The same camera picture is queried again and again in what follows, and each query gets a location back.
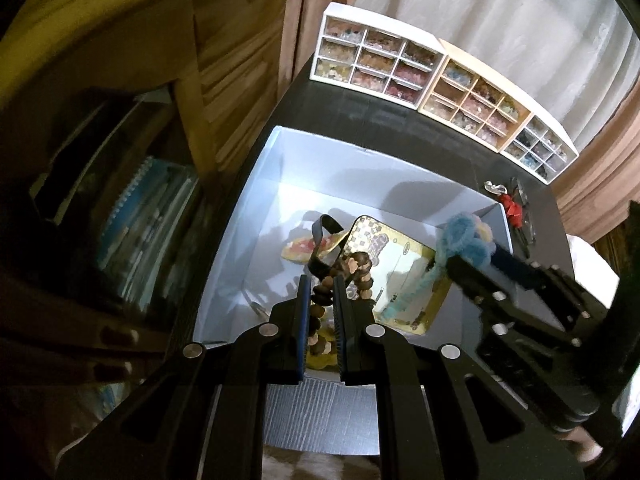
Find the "sheer curtain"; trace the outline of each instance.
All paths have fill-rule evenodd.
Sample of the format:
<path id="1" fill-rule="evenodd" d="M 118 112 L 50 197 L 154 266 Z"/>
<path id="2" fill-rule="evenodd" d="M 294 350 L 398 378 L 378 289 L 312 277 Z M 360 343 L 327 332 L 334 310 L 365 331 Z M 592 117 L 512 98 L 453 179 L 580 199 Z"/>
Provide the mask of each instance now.
<path id="1" fill-rule="evenodd" d="M 356 0 L 481 59 L 582 150 L 638 78 L 640 43 L 614 0 Z"/>

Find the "bead organizer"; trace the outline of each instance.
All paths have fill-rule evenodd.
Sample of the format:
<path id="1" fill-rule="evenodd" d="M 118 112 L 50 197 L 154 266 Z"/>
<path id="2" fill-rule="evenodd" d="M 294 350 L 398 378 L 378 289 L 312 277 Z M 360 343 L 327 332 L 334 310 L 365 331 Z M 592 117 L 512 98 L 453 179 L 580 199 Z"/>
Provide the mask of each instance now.
<path id="1" fill-rule="evenodd" d="M 322 17 L 310 78 L 415 110 L 445 56 L 432 34 L 332 2 Z"/>
<path id="2" fill-rule="evenodd" d="M 577 157 L 524 90 L 471 54 L 375 12 L 331 3 L 310 78 L 418 110 L 548 184 Z"/>

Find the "dark wood table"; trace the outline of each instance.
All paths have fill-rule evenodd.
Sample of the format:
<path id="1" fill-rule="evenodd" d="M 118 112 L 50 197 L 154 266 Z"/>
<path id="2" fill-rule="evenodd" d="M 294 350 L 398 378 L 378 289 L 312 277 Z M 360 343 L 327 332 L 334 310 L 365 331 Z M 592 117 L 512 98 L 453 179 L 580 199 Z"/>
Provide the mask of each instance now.
<path id="1" fill-rule="evenodd" d="M 310 62 L 290 86 L 262 129 L 234 188 L 206 241 L 208 256 L 178 313 L 172 349 L 191 340 L 200 295 L 220 238 L 249 172 L 275 126 L 288 126 L 332 137 L 402 158 L 473 190 L 484 182 L 508 184 L 519 177 L 529 197 L 537 243 L 531 259 L 558 264 L 573 275 L 569 245 L 551 190 L 535 177 L 468 137 L 414 110 L 348 89 L 310 81 Z M 524 257 L 517 243 L 514 253 Z M 542 301 L 519 290 L 520 308 L 557 324 Z M 302 386 L 270 386 L 265 413 L 265 443 L 291 449 L 336 454 L 376 454 L 378 427 L 374 388 L 347 388 L 307 378 Z"/>

